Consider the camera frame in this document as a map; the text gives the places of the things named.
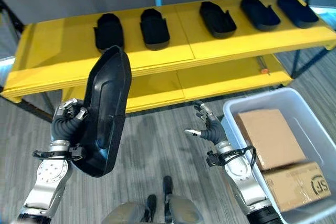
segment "black metal frame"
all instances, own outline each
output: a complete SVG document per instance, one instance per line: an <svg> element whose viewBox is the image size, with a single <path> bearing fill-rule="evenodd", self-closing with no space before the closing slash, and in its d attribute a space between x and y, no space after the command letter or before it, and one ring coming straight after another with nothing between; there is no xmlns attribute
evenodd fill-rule
<svg viewBox="0 0 336 224"><path fill-rule="evenodd" d="M14 14L14 12L7 6L7 4L3 1L0 0L0 13L6 10L9 18L12 22L12 25L15 29L16 33L22 33L24 30L24 24L21 22L21 20ZM4 90L4 87L0 86L0 93ZM50 110L51 114L39 109L38 107L32 105L31 103L27 102L26 100L22 99L19 103L14 103L10 100L8 100L7 98L0 96L1 98L3 98L6 101L9 101L10 103L18 106L19 108L47 121L50 122L52 121L53 117L52 115L54 114L54 106L51 102L51 100L49 99L48 95L46 92L42 92L42 98L46 104L46 106L48 107L48 109Z"/></svg>
<svg viewBox="0 0 336 224"><path fill-rule="evenodd" d="M13 23L14 28L21 34L24 30L24 24L20 21L20 19L13 13L13 11L6 5L6 3L3 0L0 0L0 12L5 9L7 10L9 17ZM300 69L297 70L298 61L300 58L300 50L296 51L294 62L293 62L293 68L291 72L291 77L293 79L298 78L301 74L303 74L306 70L308 70L311 66L313 66L316 62L321 60L329 51L326 49L322 49L318 54L316 54L310 61L308 61L304 66L302 66ZM51 114L35 107L31 103L22 100L20 103L13 103L17 105L18 107L22 108L25 111L28 111L29 113L32 113L33 115L47 121L52 121L52 115L54 113L54 107L51 103L48 95L46 92L42 92L43 100L48 106L49 110L51 111Z"/></svg>
<svg viewBox="0 0 336 224"><path fill-rule="evenodd" d="M302 75L306 70L308 70L311 66L313 66L316 62L321 60L329 50L323 48L318 54L316 54L311 60L309 60L305 65L303 65L300 69L297 70L297 65L300 59L301 50L297 50L294 57L293 68L290 76L295 79Z"/></svg>

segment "black cable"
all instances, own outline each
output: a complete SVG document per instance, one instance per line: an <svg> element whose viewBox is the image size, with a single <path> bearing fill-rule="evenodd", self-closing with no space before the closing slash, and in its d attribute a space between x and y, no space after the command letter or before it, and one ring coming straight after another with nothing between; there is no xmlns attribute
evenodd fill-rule
<svg viewBox="0 0 336 224"><path fill-rule="evenodd" d="M241 157L241 156L244 156L245 153L248 151L248 150L252 150L252 158L251 158L251 169L253 169L253 166L256 162L256 159L257 159L257 150L254 146L252 145L249 145L248 147L245 147L245 148L242 148L242 149L236 149L236 150L233 150L233 151L230 151L230 152L227 152L225 154L221 154L220 155L220 158L221 158L221 162L220 162L220 165L221 166L225 166L227 165L228 163L230 163L232 160L238 158L238 157Z"/></svg>

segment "yellow shelf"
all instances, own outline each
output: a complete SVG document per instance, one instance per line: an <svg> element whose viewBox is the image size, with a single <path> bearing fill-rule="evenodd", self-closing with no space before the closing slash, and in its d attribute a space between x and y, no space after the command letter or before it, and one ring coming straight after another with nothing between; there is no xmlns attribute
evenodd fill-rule
<svg viewBox="0 0 336 224"><path fill-rule="evenodd" d="M156 7L166 18L171 35L167 48L148 50L140 16L145 8L113 12L121 20L125 52L134 77L155 72L155 66L194 59L174 6ZM26 94L85 84L100 57L93 27L101 14L58 19L28 25L19 42L3 96Z"/></svg>
<svg viewBox="0 0 336 224"><path fill-rule="evenodd" d="M126 112L135 112L225 93L291 81L274 55L264 56L270 75L261 74L256 58L222 62L135 77ZM62 100L83 99L85 85L63 89Z"/></svg>
<svg viewBox="0 0 336 224"><path fill-rule="evenodd" d="M237 24L232 37L218 40L210 36L200 16L200 2L156 7L167 20L170 45L159 51L147 50L140 31L144 8L113 12L121 20L133 77L204 66L274 52L336 46L336 32L323 20L313 27L295 27L272 4L281 19L270 32L255 29L239 8L240 0L213 0L229 9ZM84 85L99 58L93 27L101 14L30 24L23 32L16 60L8 76L3 96L18 102L20 97L43 91Z"/></svg>
<svg viewBox="0 0 336 224"><path fill-rule="evenodd" d="M298 28L278 7L277 0L261 0L265 6L272 5L272 9L281 20L275 30L268 32L259 31L252 25L240 8L241 0L211 1L219 5L223 11L229 10L237 25L232 37L219 40L210 35L198 12L200 2L175 6L196 60L204 58L233 60L316 46L332 49L336 45L336 33L322 19L311 28Z"/></svg>

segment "black rubber grip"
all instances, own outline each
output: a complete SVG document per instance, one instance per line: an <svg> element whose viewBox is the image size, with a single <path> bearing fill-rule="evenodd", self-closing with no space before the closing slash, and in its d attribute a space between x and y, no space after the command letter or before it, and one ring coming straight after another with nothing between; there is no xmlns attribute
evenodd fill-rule
<svg viewBox="0 0 336 224"><path fill-rule="evenodd" d="M207 130L201 131L201 138L207 139L214 145L226 139L225 131L221 123L217 120L209 122Z"/></svg>
<svg viewBox="0 0 336 224"><path fill-rule="evenodd" d="M51 219L40 215L20 214L17 223L49 224Z"/></svg>
<svg viewBox="0 0 336 224"><path fill-rule="evenodd" d="M282 224L273 206L264 207L246 216L250 224Z"/></svg>
<svg viewBox="0 0 336 224"><path fill-rule="evenodd" d="M81 124L78 118L67 120L65 118L56 118L51 124L51 135L54 140L71 140L76 130Z"/></svg>

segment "robotic arm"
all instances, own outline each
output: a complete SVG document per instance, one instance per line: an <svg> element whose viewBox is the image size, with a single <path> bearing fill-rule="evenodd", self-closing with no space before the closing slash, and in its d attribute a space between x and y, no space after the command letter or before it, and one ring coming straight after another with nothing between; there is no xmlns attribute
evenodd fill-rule
<svg viewBox="0 0 336 224"><path fill-rule="evenodd" d="M71 99L57 107L51 124L49 152L34 151L41 159L37 178L17 219L23 223L50 223L62 199L65 184L71 176L71 162L85 158L85 149L80 145L71 147L76 130L88 114L82 102Z"/></svg>
<svg viewBox="0 0 336 224"><path fill-rule="evenodd" d="M235 150L226 138L225 131L212 111L201 101L194 107L196 116L201 118L207 129L185 129L186 134L199 136L211 141L217 153L208 152L209 166L222 166L225 178L229 182L233 194L251 224L282 223L263 189L255 180L252 168L256 160L256 149L253 146ZM248 150L252 150L251 163L244 157Z"/></svg>
<svg viewBox="0 0 336 224"><path fill-rule="evenodd" d="M93 177L112 171L131 77L128 56L120 47L110 47L90 72L84 101L71 99L57 108L51 124L49 151L33 153L42 163L18 223L50 223L71 176L72 165Z"/></svg>

